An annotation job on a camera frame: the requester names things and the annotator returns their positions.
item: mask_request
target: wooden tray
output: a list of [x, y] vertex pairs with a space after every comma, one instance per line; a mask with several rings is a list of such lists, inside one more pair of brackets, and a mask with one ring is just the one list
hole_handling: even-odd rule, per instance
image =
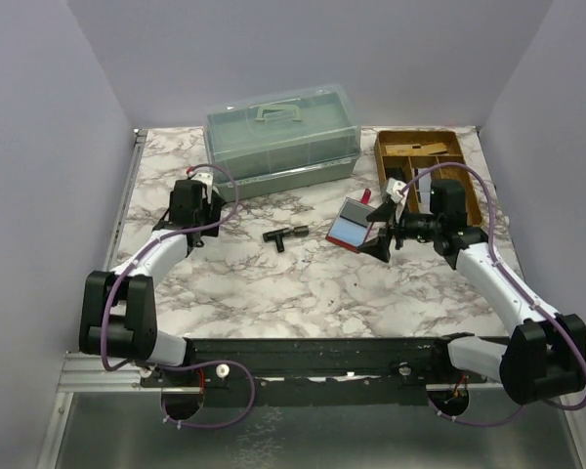
[[[401, 169], [408, 182], [414, 178], [416, 169], [429, 168], [445, 161], [466, 164], [456, 134], [445, 130], [380, 131], [375, 142], [375, 160], [381, 186], [394, 168]], [[447, 167], [433, 171], [431, 177], [460, 181], [466, 191], [469, 225], [478, 227], [482, 224], [480, 205], [467, 171]], [[408, 195], [408, 209], [420, 212], [416, 191], [410, 191]]]

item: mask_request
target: marble surface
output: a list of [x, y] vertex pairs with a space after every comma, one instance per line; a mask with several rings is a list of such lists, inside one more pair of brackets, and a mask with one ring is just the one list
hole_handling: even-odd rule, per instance
[[[431, 244], [408, 241], [389, 265], [325, 240], [345, 197], [379, 185], [373, 145], [379, 129], [363, 129], [363, 156], [351, 178], [243, 200], [219, 238], [206, 237], [156, 289], [159, 327], [189, 337], [424, 336], [469, 331], [503, 335], [486, 301], [438, 256]], [[457, 133], [469, 165], [494, 187], [473, 127]], [[206, 161], [199, 128], [148, 133], [120, 239], [118, 261], [147, 240], [186, 168]], [[485, 213], [483, 195], [476, 185]], [[497, 210], [496, 245], [515, 270], [507, 225]], [[261, 234], [309, 225], [306, 238], [288, 238], [278, 254]]]

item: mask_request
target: plastic storage box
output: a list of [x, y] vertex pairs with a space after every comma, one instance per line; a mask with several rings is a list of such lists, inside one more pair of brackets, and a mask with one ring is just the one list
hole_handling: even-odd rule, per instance
[[[230, 172], [241, 198], [346, 178], [360, 157], [360, 127], [339, 85], [221, 107], [204, 135], [209, 161]], [[215, 184], [234, 200], [224, 175]]]

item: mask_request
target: white wall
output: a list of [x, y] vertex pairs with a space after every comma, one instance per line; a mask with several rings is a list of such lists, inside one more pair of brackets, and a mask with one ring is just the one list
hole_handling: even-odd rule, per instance
[[479, 124], [551, 0], [68, 0], [138, 126], [341, 83], [365, 125]]
[[0, 1], [0, 468], [34, 467], [131, 125], [63, 0]]
[[586, 321], [586, 0], [555, 0], [482, 132], [523, 271]]

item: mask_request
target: red wire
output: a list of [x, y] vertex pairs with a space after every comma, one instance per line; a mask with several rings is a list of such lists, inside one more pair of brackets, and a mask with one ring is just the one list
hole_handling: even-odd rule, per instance
[[203, 369], [199, 369], [199, 388], [200, 388], [200, 393], [204, 394], [204, 391], [206, 390], [206, 375], [204, 374], [204, 370]]

